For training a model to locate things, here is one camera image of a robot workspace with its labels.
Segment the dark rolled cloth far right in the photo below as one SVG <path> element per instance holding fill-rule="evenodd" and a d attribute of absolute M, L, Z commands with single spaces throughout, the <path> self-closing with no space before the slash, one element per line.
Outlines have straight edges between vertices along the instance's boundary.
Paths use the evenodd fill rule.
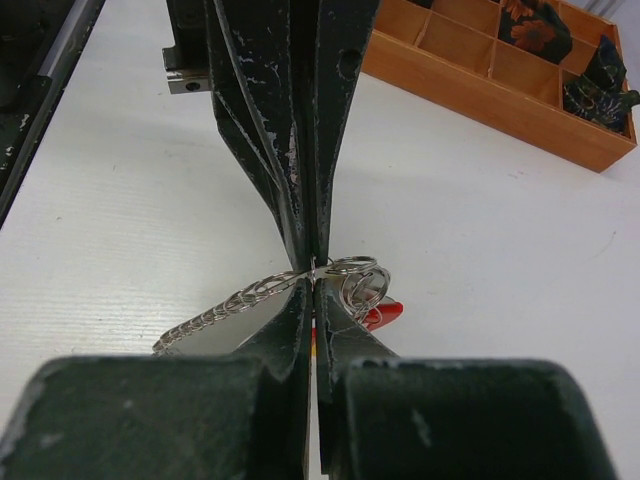
<path fill-rule="evenodd" d="M 614 42 L 602 35 L 585 71 L 563 86 L 563 108 L 583 120 L 618 134 L 639 104 L 639 91 L 623 86 L 627 69 Z"/>

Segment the wooden compartment tray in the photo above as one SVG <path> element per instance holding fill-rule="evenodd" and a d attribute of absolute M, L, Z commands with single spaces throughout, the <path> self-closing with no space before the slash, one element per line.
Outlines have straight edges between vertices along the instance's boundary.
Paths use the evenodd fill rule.
<path fill-rule="evenodd" d="M 500 2 L 383 2 L 364 72 L 595 172 L 633 150 L 638 105 L 624 134 L 563 108 L 563 86 L 585 71 L 602 35 L 622 58 L 616 25 L 568 2 L 547 1 L 573 40 L 556 65 L 498 38 Z"/>

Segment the dark rolled cloth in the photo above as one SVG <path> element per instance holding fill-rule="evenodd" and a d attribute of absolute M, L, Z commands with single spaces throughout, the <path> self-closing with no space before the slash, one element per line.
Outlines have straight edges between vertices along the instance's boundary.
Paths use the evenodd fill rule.
<path fill-rule="evenodd" d="M 572 51 L 569 27 L 547 1 L 501 1 L 498 38 L 559 65 Z"/>
<path fill-rule="evenodd" d="M 583 120 L 618 134 L 639 104 L 639 91 L 623 86 L 627 69 L 614 42 L 602 35 L 585 71 L 563 86 L 563 108 Z"/>

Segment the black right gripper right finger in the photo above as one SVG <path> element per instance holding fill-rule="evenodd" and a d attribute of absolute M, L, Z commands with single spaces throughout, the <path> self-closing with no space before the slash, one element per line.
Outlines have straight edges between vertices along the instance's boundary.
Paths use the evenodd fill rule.
<path fill-rule="evenodd" d="M 322 472 L 332 479 L 614 479 L 582 389 L 531 359 L 413 359 L 314 289 Z"/>

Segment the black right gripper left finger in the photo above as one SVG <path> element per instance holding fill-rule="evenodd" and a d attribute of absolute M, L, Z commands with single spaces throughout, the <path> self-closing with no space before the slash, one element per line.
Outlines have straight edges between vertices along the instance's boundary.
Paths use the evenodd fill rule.
<path fill-rule="evenodd" d="M 223 355 L 68 356 L 26 384 L 5 479 L 304 479 L 312 286 Z"/>

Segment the dark rolled cloth centre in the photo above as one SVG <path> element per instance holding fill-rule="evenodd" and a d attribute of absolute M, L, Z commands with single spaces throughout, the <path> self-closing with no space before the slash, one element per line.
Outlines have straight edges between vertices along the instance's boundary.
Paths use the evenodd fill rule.
<path fill-rule="evenodd" d="M 547 1 L 501 1 L 498 38 L 559 65 L 572 51 L 569 27 Z"/>

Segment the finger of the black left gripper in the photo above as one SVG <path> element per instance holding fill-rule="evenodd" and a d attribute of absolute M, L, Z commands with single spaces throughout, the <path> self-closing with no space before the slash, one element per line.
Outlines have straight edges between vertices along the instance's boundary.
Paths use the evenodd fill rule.
<path fill-rule="evenodd" d="M 321 1 L 316 20 L 312 81 L 313 179 L 311 248 L 328 263 L 333 181 L 378 1 Z"/>
<path fill-rule="evenodd" d="M 307 268 L 288 1 L 170 1 L 173 94 L 208 91 L 217 128 L 271 211 L 291 266 Z"/>

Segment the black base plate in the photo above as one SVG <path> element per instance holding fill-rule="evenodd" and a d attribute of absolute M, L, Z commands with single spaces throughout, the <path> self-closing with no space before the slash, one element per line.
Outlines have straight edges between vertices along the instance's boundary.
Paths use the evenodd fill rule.
<path fill-rule="evenodd" d="M 1 218 L 5 219 L 101 13 L 102 1 L 1 3 Z"/>

